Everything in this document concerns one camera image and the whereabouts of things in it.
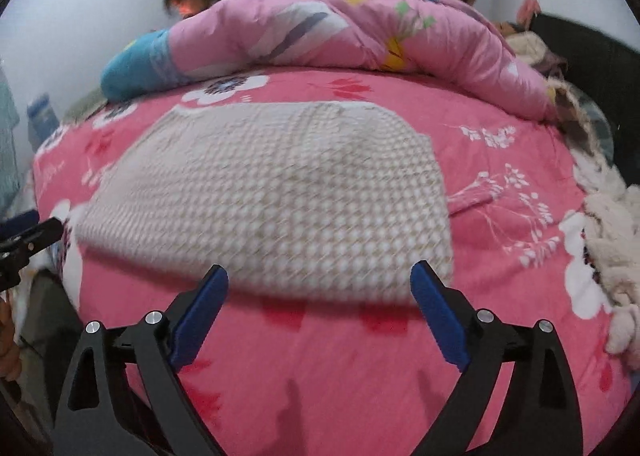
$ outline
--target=white fluffy blanket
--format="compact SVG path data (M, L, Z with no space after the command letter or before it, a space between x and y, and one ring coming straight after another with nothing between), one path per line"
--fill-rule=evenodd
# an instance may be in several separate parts
M271 295L410 303L412 264L452 273L430 139L370 103L172 110L120 159L77 228L92 245Z
M584 135L570 133L568 145L575 160L575 180L587 192L587 250L614 305L606 351L624 354L629 367L640 370L640 187L627 187L617 168L607 165L589 117L570 86L560 81L550 84L566 97L565 109L573 108L574 114L565 116L564 123L574 119L584 131Z

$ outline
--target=white flower pattern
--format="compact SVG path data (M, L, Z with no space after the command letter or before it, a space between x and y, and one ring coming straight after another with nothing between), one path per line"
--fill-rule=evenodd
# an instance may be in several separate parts
M481 171L468 186L447 197L451 215L463 209L473 208L480 213L503 252L517 255L523 267L539 267L546 258L558 248L560 238L551 235L549 226L554 223L553 215L540 195L527 191L530 187L527 177L510 163L505 163L504 172L490 176ZM476 207L481 203L494 202L489 208ZM522 211L514 211L513 204L523 207ZM494 211L509 213L523 220L529 226L530 239L511 238L499 223L490 215Z
M494 147L496 149L505 149L513 144L515 138L513 135L516 133L514 126L507 126L506 128L500 128L495 133L492 133L488 129L482 128L479 131L477 129L467 128L466 126L459 126L460 131L469 137L470 141L479 141L484 139L484 143L487 147Z
M84 175L82 175L80 183L88 187L95 187L97 185L100 185L102 179L107 175L112 166L113 162L110 162L107 165L102 166L97 171L94 171L90 164L87 171L84 173Z
M45 165L40 173L40 188L36 191L36 200L42 198L42 195L49 189L51 182L56 179L58 173L65 167L65 164L65 160L62 160L60 163Z
M199 90L185 93L182 96L182 102L195 100L200 106L208 106L209 104L229 99L237 92L262 88L267 84L268 80L268 75L252 74L231 75L214 79L202 84ZM250 100L250 95L248 94L242 97L243 102L249 102Z
M124 119L124 117L131 115L137 109L137 102L117 104L113 108L105 109L98 113L92 121L92 127L94 129L104 128L112 122L119 121Z
M600 309L612 308L602 287L593 279L593 267L584 259L582 231L584 214L569 211L559 224L564 233L564 249L572 257L564 271L564 288L571 299L571 308L580 319L593 319Z

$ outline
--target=blue gripper pad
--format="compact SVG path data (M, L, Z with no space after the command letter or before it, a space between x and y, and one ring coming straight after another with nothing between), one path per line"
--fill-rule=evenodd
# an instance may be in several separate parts
M204 343L229 290L226 272L218 268L200 287L182 319L174 328L173 349L169 363L176 372L191 364Z
M40 221L40 215L36 210L30 210L18 214L0 224L0 241L5 241L13 236L25 232L27 229L35 227Z
M420 263L416 263L411 269L411 292L442 356L462 373L471 362L466 351L465 329Z

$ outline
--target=green fabric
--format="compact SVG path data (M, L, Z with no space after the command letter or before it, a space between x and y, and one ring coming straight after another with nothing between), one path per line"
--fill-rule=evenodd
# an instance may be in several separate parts
M95 88L71 106L62 117L63 124L84 122L107 102L100 88Z
M14 128L19 121L14 97L0 68L0 213L9 206L20 188L14 147Z

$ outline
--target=pink bed sheet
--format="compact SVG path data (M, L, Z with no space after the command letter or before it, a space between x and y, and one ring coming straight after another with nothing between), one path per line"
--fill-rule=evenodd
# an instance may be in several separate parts
M153 122L178 104L215 111L230 102L317 100L371 101L431 137L449 202L453 286L503 321L554 323L590 451L622 412L630 385L620 361L604 353L604 296L593 282L576 289L570 280L568 268L582 256L567 252L576 238L566 237L561 223L576 216L584 197L571 156L554 128L430 77L270 68L149 96L60 128L34 161L36 197L42 216L65 221L56 256L81 318L108 327L132 324L193 286L89 251L74 236L102 177ZM508 376L502 372L474 444L491 434ZM238 294L223 307L196 362L180 373L230 456L406 456L457 377L416 309Z

